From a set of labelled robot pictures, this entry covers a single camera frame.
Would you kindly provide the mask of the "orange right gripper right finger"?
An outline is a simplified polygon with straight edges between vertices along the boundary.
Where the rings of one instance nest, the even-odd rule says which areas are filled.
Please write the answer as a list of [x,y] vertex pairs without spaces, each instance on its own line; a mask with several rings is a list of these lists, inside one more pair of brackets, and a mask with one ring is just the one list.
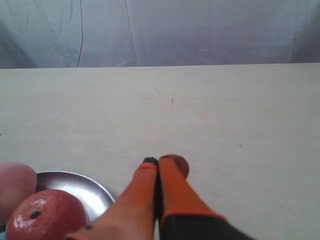
[[162,240],[250,240],[251,236],[232,226],[213,211],[188,184],[188,162],[167,154],[158,160],[162,193],[159,236]]

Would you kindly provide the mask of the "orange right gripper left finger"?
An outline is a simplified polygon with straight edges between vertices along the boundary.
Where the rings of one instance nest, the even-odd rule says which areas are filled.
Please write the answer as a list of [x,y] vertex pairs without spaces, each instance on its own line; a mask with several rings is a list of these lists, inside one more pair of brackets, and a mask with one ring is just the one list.
[[124,192],[107,211],[66,240],[152,240],[155,231],[155,191],[158,160],[147,157]]

